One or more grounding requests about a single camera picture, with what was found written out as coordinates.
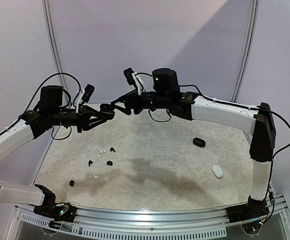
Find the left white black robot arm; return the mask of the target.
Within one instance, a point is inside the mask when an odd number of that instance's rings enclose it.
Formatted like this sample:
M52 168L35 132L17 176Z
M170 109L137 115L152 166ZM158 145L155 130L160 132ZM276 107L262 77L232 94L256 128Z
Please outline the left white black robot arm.
M77 132L89 131L114 118L114 106L103 103L95 110L85 102L89 100L94 86L87 85L78 94L76 108L65 108L62 104L64 88L59 85L44 86L40 99L33 110L27 110L16 122L0 135L0 162L22 145L38 138L53 126L69 128ZM0 203L29 204L39 206L48 216L55 217L59 206L55 195L47 188L37 185L21 185L0 181Z

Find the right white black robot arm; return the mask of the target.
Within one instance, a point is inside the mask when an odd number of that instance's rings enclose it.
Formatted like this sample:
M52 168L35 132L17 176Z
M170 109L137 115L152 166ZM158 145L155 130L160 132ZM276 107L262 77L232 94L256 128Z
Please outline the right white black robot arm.
M159 68L149 75L153 91L146 92L138 72L126 69L124 76L135 89L111 102L126 115L139 114L142 110L166 109L175 117L189 121L208 121L239 129L252 135L250 157L253 161L253 182L249 203L243 214L254 218L262 211L262 202L270 181L270 162L273 159L276 129L267 103L260 106L241 105L204 96L201 92L181 92L177 73L170 68Z

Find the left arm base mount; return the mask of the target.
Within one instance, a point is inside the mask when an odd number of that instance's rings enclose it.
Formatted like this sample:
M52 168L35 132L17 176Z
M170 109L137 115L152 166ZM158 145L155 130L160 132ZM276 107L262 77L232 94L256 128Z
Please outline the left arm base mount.
M56 203L55 194L40 184L35 184L44 194L42 205L35 206L33 212L37 215L51 218L55 222L73 223L76 217L77 207L69 202Z

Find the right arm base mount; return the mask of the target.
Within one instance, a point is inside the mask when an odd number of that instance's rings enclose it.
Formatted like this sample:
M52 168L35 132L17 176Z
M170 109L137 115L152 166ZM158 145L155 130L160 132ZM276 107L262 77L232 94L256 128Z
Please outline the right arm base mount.
M248 198L248 202L245 204L230 206L226 208L226 216L230 223L236 223L251 219L257 219L262 216L266 216L262 223L267 222L273 215L275 209L275 198L269 196L270 203L272 205L272 211L269 211L267 201L254 200L251 197Z

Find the black earbud charging case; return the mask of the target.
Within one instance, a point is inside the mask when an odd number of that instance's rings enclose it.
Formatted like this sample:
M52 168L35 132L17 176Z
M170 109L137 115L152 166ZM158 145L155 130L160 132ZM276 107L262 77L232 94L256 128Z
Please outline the black earbud charging case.
M115 112L115 107L112 105L112 104L109 104L109 103L102 103L100 105L100 112L103 113L103 114L112 114L114 115Z

